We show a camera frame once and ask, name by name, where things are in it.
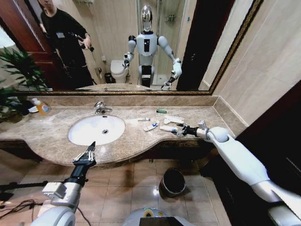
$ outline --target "yellow label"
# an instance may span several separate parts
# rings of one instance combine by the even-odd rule
[[[154,213],[151,210],[146,210],[143,214],[143,217],[152,218],[152,217],[154,217]]]

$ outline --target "cable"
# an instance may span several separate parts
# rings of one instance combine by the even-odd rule
[[[77,207],[77,209],[80,211],[81,215],[83,216],[83,218],[87,221],[87,223],[89,224],[89,226],[91,226],[90,221],[88,221],[88,219],[85,217],[84,213],[80,210],[79,207]]]
[[[5,209],[5,210],[0,210],[0,212],[5,212],[5,211],[8,211],[7,213],[3,214],[0,216],[0,220],[2,218],[4,218],[5,216],[9,215],[9,214],[12,214],[12,213],[17,213],[21,210],[23,210],[24,208],[28,207],[29,206],[29,209],[32,209],[32,221],[33,221],[33,211],[34,211],[34,207],[36,205],[43,205],[43,203],[36,203],[34,201],[34,199],[28,199],[28,200],[25,200],[25,201],[22,201],[19,205],[17,205],[16,207],[13,207],[13,208],[8,208],[8,209]]]

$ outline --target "faucet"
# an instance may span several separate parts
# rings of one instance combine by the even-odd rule
[[[94,109],[96,109],[95,111],[95,114],[99,114],[99,113],[105,113],[105,112],[111,112],[112,109],[111,108],[108,108],[104,105],[103,102],[97,102],[95,105],[94,105]]]

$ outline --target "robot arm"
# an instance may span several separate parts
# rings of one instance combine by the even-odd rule
[[[164,52],[169,56],[169,58],[173,61],[173,70],[171,71],[172,76],[168,81],[163,83],[163,86],[161,88],[163,88],[164,86],[171,87],[172,82],[177,80],[182,74],[181,61],[179,58],[174,57],[174,53],[170,48],[167,39],[164,36],[160,36],[158,38],[158,44],[164,50]]]
[[[127,68],[130,66],[130,62],[134,58],[134,50],[136,47],[136,37],[133,35],[130,35],[128,37],[128,52],[124,55],[124,68]]]
[[[278,221],[284,220],[282,217],[289,217],[292,221],[301,224],[301,196],[274,184],[264,165],[239,141],[234,140],[225,128],[213,127],[209,129],[205,121],[200,121],[199,127],[191,128],[189,125],[184,125],[183,130],[176,134],[179,136],[192,134],[213,143],[234,174],[251,186],[259,197],[267,202],[284,201],[286,203],[292,212],[286,216],[276,214],[275,218],[280,217],[277,218]],[[276,212],[288,213],[285,208],[287,207],[279,206],[277,210],[272,210],[273,214]]]
[[[75,225],[74,213],[79,204],[80,191],[85,185],[88,169],[96,165],[94,150],[95,142],[73,160],[75,168],[64,184],[50,182],[44,187],[42,193],[50,197],[51,204],[55,207],[45,211],[32,222],[31,226]]]

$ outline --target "person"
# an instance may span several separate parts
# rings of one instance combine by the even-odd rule
[[[73,89],[93,85],[93,79],[88,70],[84,49],[91,47],[91,37],[86,29],[68,13],[58,9],[52,0],[39,0],[44,8],[41,13],[41,28],[51,39],[56,52],[70,78]]]

